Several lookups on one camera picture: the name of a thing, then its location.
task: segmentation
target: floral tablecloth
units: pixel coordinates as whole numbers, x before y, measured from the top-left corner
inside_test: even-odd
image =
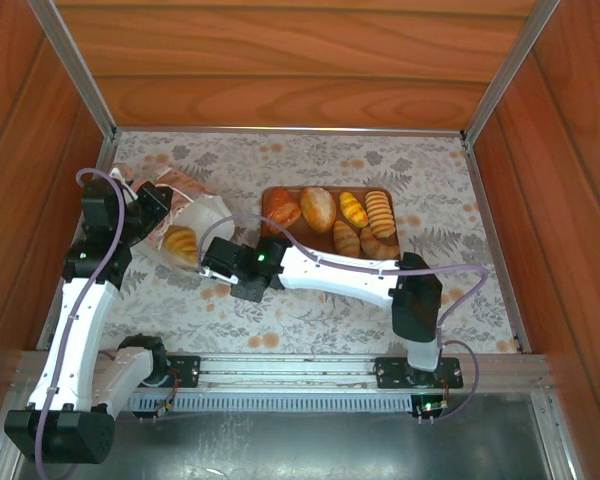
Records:
[[[393,196],[402,249],[432,266],[479,263],[492,272],[485,287],[444,326],[479,353],[515,352],[461,144],[457,138],[238,133],[124,132],[116,162],[137,173],[170,164],[222,195],[233,213],[258,213],[272,185],[382,186]],[[238,222],[236,239],[255,245],[259,225]],[[446,275],[443,308],[478,277]],[[390,312],[329,293],[273,291],[262,303],[238,300],[228,287],[176,274],[139,254],[102,340],[160,335],[170,351],[204,353],[395,353]]]

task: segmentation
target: bread roll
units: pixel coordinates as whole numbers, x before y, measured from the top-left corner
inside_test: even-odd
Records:
[[[342,220],[336,220],[333,225],[333,243],[339,255],[346,257],[360,256],[360,239],[356,232]]]
[[[303,188],[300,209],[309,226],[318,233],[331,230],[336,220],[336,202],[324,188]]]
[[[396,224],[389,205],[389,199],[384,192],[373,191],[365,196],[367,214],[371,233],[376,238],[387,238],[396,233]]]
[[[264,209],[267,218],[278,222],[283,227],[290,227],[300,218],[300,206],[284,188],[275,188],[271,192],[269,201]],[[280,233],[273,225],[267,224],[267,228],[273,233]]]
[[[198,261],[198,240],[196,232],[190,228],[171,225],[164,234],[162,246],[189,263],[195,264]]]
[[[371,233],[371,228],[363,228],[360,232],[360,246],[364,254],[373,260],[390,260],[400,255],[398,245],[385,245]]]
[[[367,212],[364,211],[358,199],[351,192],[342,192],[340,194],[340,211],[344,215],[344,218],[358,228],[364,228],[369,225]]]

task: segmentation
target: toy bread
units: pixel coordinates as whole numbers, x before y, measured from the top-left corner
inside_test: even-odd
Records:
[[[390,260],[400,255],[398,245],[385,245],[371,233],[371,228],[363,228],[360,232],[360,246],[364,254],[373,260]]]
[[[336,202],[324,188],[303,188],[300,209],[309,226],[318,233],[331,230],[336,220]]]
[[[271,192],[271,196],[265,206],[264,212],[267,218],[270,218],[274,222],[278,222],[285,228],[293,225],[302,214],[300,206],[293,198],[291,198],[289,192],[284,188],[276,188]],[[267,225],[267,228],[272,233],[280,232],[280,230],[273,225]]]
[[[340,211],[342,211],[344,218],[358,228],[364,228],[369,225],[367,212],[364,211],[358,199],[351,192],[342,192],[340,194]]]
[[[387,195],[380,191],[369,192],[365,196],[365,203],[373,236],[387,238],[393,235],[396,231],[396,224]]]
[[[162,246],[176,257],[195,264],[198,255],[196,232],[187,227],[171,225],[164,234]]]
[[[342,220],[336,220],[333,225],[333,243],[339,255],[346,257],[360,256],[360,239],[356,232]]]

